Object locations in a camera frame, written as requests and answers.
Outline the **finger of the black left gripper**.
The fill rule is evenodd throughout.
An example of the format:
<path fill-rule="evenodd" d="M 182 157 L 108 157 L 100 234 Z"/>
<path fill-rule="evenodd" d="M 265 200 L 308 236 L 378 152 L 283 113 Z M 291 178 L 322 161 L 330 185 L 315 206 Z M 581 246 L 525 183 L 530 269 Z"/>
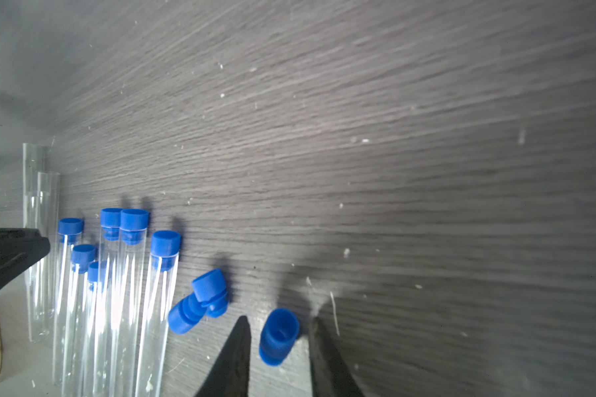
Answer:
<path fill-rule="evenodd" d="M 50 250 L 49 239 L 37 229 L 0 228 L 0 290 L 45 258 Z"/>

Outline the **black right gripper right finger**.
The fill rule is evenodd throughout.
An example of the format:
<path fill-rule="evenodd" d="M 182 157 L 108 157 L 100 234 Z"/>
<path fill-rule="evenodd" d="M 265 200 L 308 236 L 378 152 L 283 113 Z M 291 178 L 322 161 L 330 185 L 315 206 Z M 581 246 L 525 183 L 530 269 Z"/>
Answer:
<path fill-rule="evenodd" d="M 320 318 L 311 319 L 308 341 L 312 395 L 365 396 Z"/>

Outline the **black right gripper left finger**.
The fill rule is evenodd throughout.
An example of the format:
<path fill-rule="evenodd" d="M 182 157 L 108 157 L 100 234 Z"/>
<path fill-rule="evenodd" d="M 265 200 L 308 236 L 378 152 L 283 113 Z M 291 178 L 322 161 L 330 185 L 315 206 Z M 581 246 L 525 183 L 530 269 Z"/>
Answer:
<path fill-rule="evenodd" d="M 196 396 L 248 396 L 251 339 L 248 317 L 240 316 Z"/>

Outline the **blue stopper removed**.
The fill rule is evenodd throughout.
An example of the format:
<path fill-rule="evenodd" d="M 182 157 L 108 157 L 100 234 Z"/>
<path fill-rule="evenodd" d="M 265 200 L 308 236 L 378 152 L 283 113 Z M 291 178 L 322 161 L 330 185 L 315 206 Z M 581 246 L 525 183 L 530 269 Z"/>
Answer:
<path fill-rule="evenodd" d="M 266 320 L 259 343 L 259 356 L 270 367 L 278 367 L 287 358 L 298 339 L 301 326 L 296 315 L 288 309 L 271 312 Z"/>
<path fill-rule="evenodd" d="M 179 301 L 168 314 L 170 330 L 184 335 L 193 329 L 205 317 L 206 307 L 198 301 L 195 294 L 190 294 Z"/>
<path fill-rule="evenodd" d="M 213 319 L 223 316 L 228 310 L 228 287 L 220 269 L 214 269 L 192 281 L 195 297 L 206 315 Z"/>

